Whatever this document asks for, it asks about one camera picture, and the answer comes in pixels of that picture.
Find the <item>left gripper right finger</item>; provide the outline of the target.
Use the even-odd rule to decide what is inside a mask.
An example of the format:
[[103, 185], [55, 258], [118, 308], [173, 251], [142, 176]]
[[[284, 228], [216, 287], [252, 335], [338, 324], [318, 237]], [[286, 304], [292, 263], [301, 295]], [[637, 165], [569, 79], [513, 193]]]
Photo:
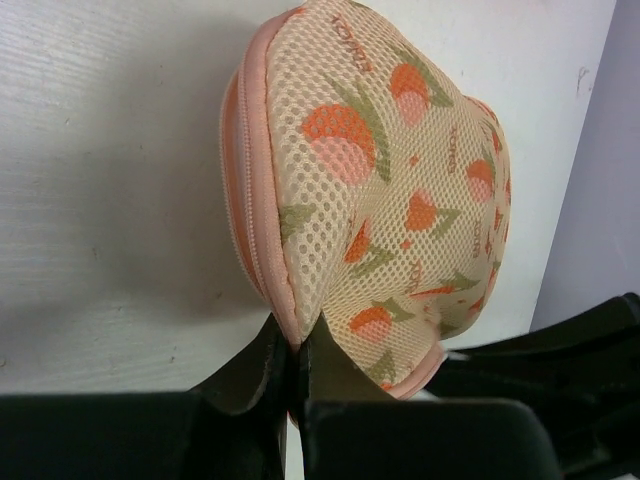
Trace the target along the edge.
[[534, 413], [503, 399], [401, 401], [334, 341], [325, 320], [299, 352], [297, 420], [308, 479], [552, 479]]

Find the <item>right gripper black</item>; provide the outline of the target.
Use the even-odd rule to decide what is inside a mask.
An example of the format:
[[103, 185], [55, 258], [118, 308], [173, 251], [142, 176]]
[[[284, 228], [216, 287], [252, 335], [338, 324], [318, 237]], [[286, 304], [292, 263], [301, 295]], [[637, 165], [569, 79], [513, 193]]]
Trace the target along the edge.
[[639, 474], [639, 297], [613, 297], [563, 322], [452, 351], [426, 386], [531, 408], [568, 479]]

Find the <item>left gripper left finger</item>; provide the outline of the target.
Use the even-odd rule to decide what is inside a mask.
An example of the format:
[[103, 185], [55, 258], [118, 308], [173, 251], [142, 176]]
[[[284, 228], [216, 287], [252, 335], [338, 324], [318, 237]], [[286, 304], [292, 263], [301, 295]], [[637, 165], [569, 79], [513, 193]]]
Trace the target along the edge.
[[1, 398], [4, 479], [281, 479], [288, 348], [274, 318], [186, 391]]

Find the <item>floral mesh laundry bag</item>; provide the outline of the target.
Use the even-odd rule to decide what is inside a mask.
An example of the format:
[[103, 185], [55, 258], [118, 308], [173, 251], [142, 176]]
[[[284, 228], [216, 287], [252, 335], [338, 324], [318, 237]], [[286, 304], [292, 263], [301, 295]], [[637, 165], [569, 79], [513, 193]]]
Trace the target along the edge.
[[509, 231], [499, 120], [385, 17], [308, 1], [230, 80], [220, 151], [241, 264], [293, 350], [325, 320], [404, 399], [487, 303]]

